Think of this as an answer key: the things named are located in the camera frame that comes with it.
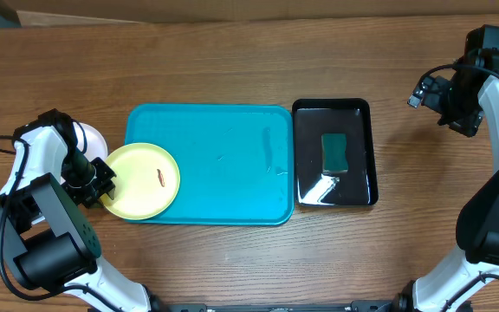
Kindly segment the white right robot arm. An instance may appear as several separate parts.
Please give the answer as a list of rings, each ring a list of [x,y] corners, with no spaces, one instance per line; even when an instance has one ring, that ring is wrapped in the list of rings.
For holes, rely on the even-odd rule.
[[[463,55],[425,72],[408,100],[439,114],[438,125],[467,137],[481,122],[489,129],[493,174],[460,211],[456,245],[427,275],[409,282],[384,311],[470,311],[469,299],[499,281],[499,27],[485,24],[468,33]]]

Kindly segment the yellow plate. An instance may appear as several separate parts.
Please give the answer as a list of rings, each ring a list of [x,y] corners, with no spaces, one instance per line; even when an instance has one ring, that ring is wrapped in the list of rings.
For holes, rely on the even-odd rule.
[[[126,220],[153,218],[174,201],[180,187],[175,159],[162,147],[132,143],[113,151],[106,164],[114,171],[112,197],[101,202],[113,215]]]

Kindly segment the white plate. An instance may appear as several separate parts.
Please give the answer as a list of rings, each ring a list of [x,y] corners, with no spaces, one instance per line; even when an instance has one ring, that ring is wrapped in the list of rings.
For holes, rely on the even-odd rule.
[[[77,148],[92,161],[96,158],[106,160],[108,156],[107,143],[99,131],[88,124],[74,123],[77,138]]]

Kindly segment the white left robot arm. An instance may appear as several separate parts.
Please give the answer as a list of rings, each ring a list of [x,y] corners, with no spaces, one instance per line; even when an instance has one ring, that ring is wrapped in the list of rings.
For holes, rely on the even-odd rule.
[[[0,191],[0,277],[15,296],[76,296],[95,311],[163,311],[146,286],[103,256],[80,208],[113,196],[114,171],[78,148],[76,120],[56,109],[9,136],[15,161]]]

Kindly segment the green and yellow sponge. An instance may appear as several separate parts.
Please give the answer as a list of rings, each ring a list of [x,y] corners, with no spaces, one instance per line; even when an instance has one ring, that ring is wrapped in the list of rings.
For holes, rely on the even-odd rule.
[[[324,133],[321,136],[322,171],[342,173],[348,170],[347,137],[343,133]]]

